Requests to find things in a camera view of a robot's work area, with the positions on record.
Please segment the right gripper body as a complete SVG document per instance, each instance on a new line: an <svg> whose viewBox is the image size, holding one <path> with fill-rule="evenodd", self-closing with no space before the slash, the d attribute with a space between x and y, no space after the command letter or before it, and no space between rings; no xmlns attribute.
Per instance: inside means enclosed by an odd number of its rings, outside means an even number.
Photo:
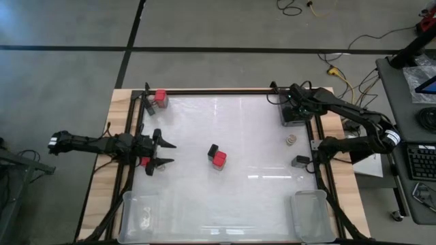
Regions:
<svg viewBox="0 0 436 245"><path fill-rule="evenodd" d="M309 97L312 95L312 87L292 84L289 90L291 115L292 116L313 116L312 108L309 105Z"/></svg>

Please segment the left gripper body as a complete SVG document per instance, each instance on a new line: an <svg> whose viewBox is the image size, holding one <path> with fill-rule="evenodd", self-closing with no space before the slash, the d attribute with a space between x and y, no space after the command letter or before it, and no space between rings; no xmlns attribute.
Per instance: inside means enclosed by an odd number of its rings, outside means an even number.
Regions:
<svg viewBox="0 0 436 245"><path fill-rule="evenodd" d="M137 157L153 157L156 155L158 142L149 135L135 136L131 145L131 153Z"/></svg>

